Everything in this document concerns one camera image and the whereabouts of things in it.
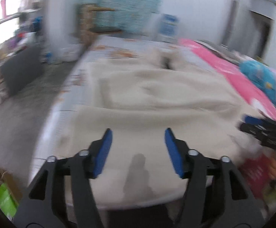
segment pink blanket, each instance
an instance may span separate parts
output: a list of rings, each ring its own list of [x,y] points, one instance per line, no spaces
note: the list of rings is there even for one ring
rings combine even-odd
[[[218,73],[223,74],[248,104],[276,121],[276,107],[260,89],[239,71],[237,66],[215,56],[208,49],[190,39],[180,39],[179,43],[191,48],[193,53],[206,61]]]

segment bright green object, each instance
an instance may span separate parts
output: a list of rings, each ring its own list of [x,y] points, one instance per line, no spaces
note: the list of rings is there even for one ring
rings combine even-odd
[[[14,217],[17,207],[7,189],[6,184],[0,186],[0,209],[10,220]]]

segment gray floor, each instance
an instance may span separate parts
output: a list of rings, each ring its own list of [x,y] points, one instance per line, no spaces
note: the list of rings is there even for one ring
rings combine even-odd
[[[23,189],[39,132],[75,63],[46,65],[45,74],[0,105],[0,167]]]

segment silver screw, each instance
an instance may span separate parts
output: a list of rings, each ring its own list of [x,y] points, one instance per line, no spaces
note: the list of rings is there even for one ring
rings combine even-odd
[[[79,155],[80,155],[80,156],[87,156],[87,155],[89,155],[89,151],[88,151],[88,150],[81,150],[81,151],[79,152]]]
[[[197,156],[198,152],[196,150],[189,150],[188,154],[191,155],[191,156]]]
[[[230,160],[230,158],[227,157],[227,156],[222,156],[222,157],[221,157],[221,161],[222,161],[222,162],[225,162],[225,163],[229,163],[231,160]]]
[[[55,156],[49,156],[48,158],[47,158],[47,162],[55,162],[57,160],[57,158],[55,157]]]

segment beige cloth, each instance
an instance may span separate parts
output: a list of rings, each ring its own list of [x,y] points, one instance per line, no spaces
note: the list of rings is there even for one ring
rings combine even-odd
[[[71,157],[101,138],[106,128],[112,129],[113,143],[103,173],[91,181],[98,207],[149,206],[183,195],[186,180],[175,174],[164,143],[167,127],[206,157],[228,155],[234,163],[241,161],[242,149],[234,138],[245,135],[238,131],[237,124],[243,114],[257,116],[258,112],[223,76],[189,63],[185,73],[153,67],[133,70],[127,68],[128,64],[126,72],[120,71],[120,65],[116,72],[110,60],[90,66],[94,73],[90,81],[98,90],[93,95],[98,101],[93,104],[101,103],[97,95],[108,101],[99,107],[78,107],[56,155]],[[157,91],[151,95],[151,102],[144,97],[145,86]],[[69,189],[66,199],[72,202]]]

